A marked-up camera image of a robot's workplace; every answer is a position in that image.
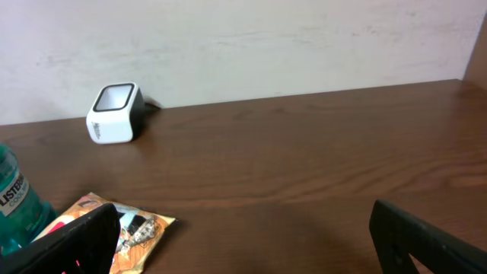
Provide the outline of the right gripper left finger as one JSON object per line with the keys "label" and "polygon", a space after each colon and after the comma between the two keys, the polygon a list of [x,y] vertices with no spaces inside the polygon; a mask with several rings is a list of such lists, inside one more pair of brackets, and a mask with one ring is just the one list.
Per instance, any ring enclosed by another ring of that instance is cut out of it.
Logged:
{"label": "right gripper left finger", "polygon": [[108,274],[119,239],[116,207],[103,204],[1,258],[1,272]]}

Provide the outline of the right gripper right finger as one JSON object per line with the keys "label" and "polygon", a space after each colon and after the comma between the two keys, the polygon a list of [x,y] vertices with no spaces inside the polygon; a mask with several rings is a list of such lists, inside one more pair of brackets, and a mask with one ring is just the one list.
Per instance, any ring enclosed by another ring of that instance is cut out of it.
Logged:
{"label": "right gripper right finger", "polygon": [[369,231],[384,273],[485,273],[486,252],[384,200],[374,203]]}

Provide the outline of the blue mouthwash bottle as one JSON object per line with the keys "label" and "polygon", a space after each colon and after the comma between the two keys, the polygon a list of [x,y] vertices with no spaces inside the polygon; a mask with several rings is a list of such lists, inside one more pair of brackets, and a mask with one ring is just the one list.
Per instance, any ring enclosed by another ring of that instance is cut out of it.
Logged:
{"label": "blue mouthwash bottle", "polygon": [[56,218],[21,173],[18,159],[1,145],[1,254],[7,255],[30,244]]}

